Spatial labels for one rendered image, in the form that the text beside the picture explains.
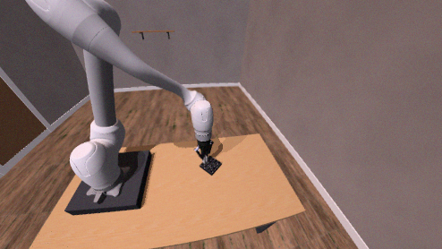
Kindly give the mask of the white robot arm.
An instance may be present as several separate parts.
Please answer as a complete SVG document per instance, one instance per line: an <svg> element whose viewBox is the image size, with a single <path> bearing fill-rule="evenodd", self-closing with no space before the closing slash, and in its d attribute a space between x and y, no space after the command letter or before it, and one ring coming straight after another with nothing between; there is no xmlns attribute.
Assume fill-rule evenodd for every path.
<svg viewBox="0 0 442 249"><path fill-rule="evenodd" d="M99 204L105 196L118 197L131 171L130 167L117 165L125 129L115 116L113 65L181 97L189 112L193 109L197 140L210 140L214 119L210 103L196 90L186 89L141 61L119 38L121 21L110 4L104 0L25 1L46 24L83 48L95 121L90 125L90 142L72 151L70 164L74 173L91 186L87 195L96 195L94 203Z"/></svg>

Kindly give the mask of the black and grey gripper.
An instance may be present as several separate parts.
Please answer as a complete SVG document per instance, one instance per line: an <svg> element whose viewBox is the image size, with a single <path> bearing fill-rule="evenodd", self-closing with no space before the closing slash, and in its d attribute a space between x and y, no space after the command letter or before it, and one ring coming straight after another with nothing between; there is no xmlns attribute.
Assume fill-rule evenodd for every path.
<svg viewBox="0 0 442 249"><path fill-rule="evenodd" d="M198 146L194 150L200 155L202 162L205 164L206 162L208 162L208 154L210 154L212 144L214 142L211 140L208 140L206 142L200 142L197 140L197 142L198 142ZM199 151L199 149L200 149L200 151ZM200 152L201 152L201 154L200 154ZM206 162L205 162L205 160L206 160Z"/></svg>

